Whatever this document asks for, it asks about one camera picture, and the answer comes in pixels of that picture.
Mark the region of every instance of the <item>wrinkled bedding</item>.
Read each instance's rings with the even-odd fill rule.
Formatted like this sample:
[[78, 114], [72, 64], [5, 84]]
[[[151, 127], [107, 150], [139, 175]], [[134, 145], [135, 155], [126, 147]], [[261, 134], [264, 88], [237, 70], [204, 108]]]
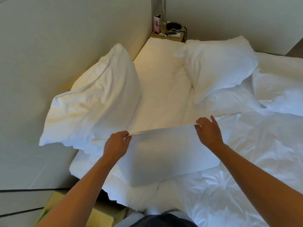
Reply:
[[[187, 125], [211, 114], [241, 113], [230, 134], [230, 147], [303, 193], [303, 117], [270, 112], [262, 106], [254, 97], [251, 76], [240, 85], [217, 90], [194, 105], [193, 89], [184, 68], [176, 58], [168, 56], [178, 45], [167, 42], [149, 40], [134, 61], [142, 98], [131, 119], [130, 132]], [[270, 55], [256, 54], [260, 65], [266, 65], [265, 58]], [[97, 159], [80, 150], [70, 166], [72, 175], [81, 178]], [[111, 200], [135, 210], [159, 214], [178, 209], [198, 226], [267, 226], [222, 163], [148, 186], [130, 187], [119, 175], [115, 166], [103, 189]]]

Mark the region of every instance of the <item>pillowcase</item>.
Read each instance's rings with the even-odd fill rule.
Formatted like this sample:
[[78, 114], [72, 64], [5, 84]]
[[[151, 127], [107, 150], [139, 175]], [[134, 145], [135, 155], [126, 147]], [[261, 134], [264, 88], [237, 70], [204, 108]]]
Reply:
[[256, 100], [269, 110], [303, 116], [303, 76], [294, 79], [256, 70], [252, 80]]
[[191, 41], [174, 56], [184, 58], [195, 104], [217, 89], [240, 84], [258, 65], [252, 47], [242, 36], [226, 41]]
[[125, 130], [141, 96], [138, 74], [128, 52], [115, 45], [87, 70], [72, 90], [57, 95], [47, 114], [39, 145], [60, 142], [89, 149]]
[[[225, 143], [239, 114], [216, 117]], [[199, 140], [194, 125], [131, 134], [126, 154], [117, 162], [120, 180], [148, 185], [177, 175], [218, 166], [220, 160]]]

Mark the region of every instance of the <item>person's left hand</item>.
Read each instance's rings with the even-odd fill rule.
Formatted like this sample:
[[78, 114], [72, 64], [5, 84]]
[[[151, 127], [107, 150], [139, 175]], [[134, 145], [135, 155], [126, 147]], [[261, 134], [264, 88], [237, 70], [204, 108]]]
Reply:
[[105, 143], [103, 157], [110, 158], [116, 163], [124, 156], [131, 141], [131, 136], [128, 135], [128, 131], [120, 131], [111, 134], [110, 138]]

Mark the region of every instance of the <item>gray pants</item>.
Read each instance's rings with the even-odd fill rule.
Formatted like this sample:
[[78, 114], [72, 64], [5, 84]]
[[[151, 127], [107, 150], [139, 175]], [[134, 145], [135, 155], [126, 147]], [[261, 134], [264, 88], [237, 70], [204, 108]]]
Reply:
[[[178, 218], [182, 218], [188, 221], [191, 221], [194, 223], [194, 221], [184, 212], [182, 211], [171, 211], [168, 212]], [[115, 227], [129, 227], [132, 224], [136, 223], [138, 220], [140, 220], [142, 217], [144, 217], [143, 213], [140, 212], [134, 212], [131, 215], [129, 215], [127, 218], [123, 219], [121, 222], [115, 225]]]

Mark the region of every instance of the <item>wooden nightstand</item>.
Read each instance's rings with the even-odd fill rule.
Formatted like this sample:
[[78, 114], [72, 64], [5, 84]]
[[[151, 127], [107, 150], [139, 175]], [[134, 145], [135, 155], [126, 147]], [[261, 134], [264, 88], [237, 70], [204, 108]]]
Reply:
[[[169, 32], [169, 30], [166, 29], [166, 25], [161, 25], [160, 28], [162, 29], [162, 33], [167, 33]], [[183, 38], [185, 36], [185, 33], [181, 33], [181, 36], [179, 38], [173, 38], [173, 37], [169, 37], [167, 36], [166, 38], [165, 37], [162, 37], [160, 36], [159, 34], [155, 33], [154, 31], [150, 34], [150, 38], [160, 38], [160, 39], [168, 39], [168, 40], [171, 40], [171, 41], [178, 41], [178, 42], [183, 42]]]

